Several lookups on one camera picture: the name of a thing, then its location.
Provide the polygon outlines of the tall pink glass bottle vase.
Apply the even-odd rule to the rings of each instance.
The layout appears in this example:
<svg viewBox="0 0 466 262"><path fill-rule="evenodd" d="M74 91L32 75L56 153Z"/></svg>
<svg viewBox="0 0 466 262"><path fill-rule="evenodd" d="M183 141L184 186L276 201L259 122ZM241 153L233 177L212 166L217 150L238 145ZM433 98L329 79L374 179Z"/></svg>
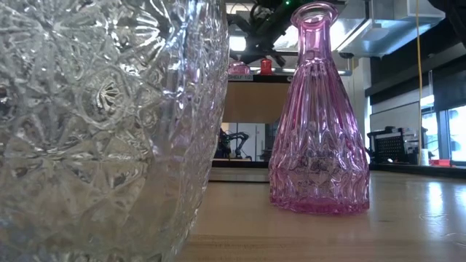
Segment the tall pink glass bottle vase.
<svg viewBox="0 0 466 262"><path fill-rule="evenodd" d="M370 207L366 148L331 54L337 8L299 7L298 62L269 160L269 199L298 213L353 214Z"/></svg>

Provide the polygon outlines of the wooden shelf black frame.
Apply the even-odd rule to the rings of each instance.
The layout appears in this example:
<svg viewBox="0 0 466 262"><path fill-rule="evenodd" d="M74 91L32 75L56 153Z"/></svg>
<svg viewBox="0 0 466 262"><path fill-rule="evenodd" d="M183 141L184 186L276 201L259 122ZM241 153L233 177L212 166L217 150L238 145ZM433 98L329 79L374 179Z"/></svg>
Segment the wooden shelf black frame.
<svg viewBox="0 0 466 262"><path fill-rule="evenodd" d="M230 142L232 159L213 160L210 180L215 182L268 181L268 165L276 123L284 106L291 76L253 75L252 82L228 82L221 129L246 132L242 159L234 158L240 140Z"/></svg>

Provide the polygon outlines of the black aluminium table frame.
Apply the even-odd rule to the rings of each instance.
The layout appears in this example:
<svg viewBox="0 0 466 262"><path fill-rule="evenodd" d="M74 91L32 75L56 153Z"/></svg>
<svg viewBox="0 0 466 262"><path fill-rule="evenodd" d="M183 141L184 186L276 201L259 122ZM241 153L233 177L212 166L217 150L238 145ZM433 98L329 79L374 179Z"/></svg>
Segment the black aluminium table frame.
<svg viewBox="0 0 466 262"><path fill-rule="evenodd" d="M466 180L466 168L418 166L408 164L370 164L369 169L371 171L397 172L436 178Z"/></svg>

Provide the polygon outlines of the grey metal ceiling duct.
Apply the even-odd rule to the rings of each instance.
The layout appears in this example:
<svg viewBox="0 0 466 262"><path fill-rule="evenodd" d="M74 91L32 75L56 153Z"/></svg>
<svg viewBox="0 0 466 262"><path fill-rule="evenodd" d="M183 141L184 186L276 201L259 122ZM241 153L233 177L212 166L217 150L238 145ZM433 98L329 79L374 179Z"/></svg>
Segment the grey metal ceiling duct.
<svg viewBox="0 0 466 262"><path fill-rule="evenodd" d="M331 46L360 57L389 55L446 17L428 0L344 1L331 27Z"/></svg>

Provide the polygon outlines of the clear cut-glass square vase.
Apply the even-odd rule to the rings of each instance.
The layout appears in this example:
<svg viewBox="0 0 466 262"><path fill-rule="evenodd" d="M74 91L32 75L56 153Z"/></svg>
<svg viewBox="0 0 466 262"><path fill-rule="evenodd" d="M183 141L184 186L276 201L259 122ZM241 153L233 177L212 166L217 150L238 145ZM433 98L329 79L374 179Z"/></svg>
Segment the clear cut-glass square vase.
<svg viewBox="0 0 466 262"><path fill-rule="evenodd" d="M0 262L173 262L216 151L225 0L0 0Z"/></svg>

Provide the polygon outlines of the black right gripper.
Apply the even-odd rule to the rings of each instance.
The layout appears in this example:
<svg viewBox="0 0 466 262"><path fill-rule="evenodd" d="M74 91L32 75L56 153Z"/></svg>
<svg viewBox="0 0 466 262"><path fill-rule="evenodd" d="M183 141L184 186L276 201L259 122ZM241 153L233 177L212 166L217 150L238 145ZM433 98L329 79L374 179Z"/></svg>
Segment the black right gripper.
<svg viewBox="0 0 466 262"><path fill-rule="evenodd" d="M240 61L250 64L263 57L274 53L275 42L285 34L291 25L290 16L270 15L266 18L255 18L253 21L237 16L236 25L246 34L246 47L239 53ZM279 67L283 68L286 60L281 55L272 56Z"/></svg>

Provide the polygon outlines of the black perforated box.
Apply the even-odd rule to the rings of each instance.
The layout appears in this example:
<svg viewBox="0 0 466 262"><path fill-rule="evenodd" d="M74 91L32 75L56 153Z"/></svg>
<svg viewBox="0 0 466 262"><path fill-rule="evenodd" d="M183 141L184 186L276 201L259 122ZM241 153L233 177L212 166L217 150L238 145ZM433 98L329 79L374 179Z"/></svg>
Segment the black perforated box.
<svg viewBox="0 0 466 262"><path fill-rule="evenodd" d="M419 137L410 128L387 126L369 132L371 164L418 164Z"/></svg>

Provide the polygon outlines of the pink ribbed glass jar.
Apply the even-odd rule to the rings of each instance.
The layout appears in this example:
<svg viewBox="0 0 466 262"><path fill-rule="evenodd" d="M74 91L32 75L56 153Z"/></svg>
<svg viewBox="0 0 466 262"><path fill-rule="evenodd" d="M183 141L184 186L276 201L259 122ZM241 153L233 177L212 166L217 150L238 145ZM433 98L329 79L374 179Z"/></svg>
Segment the pink ribbed glass jar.
<svg viewBox="0 0 466 262"><path fill-rule="evenodd" d="M242 61L234 61L229 64L229 75L249 75L250 67Z"/></svg>

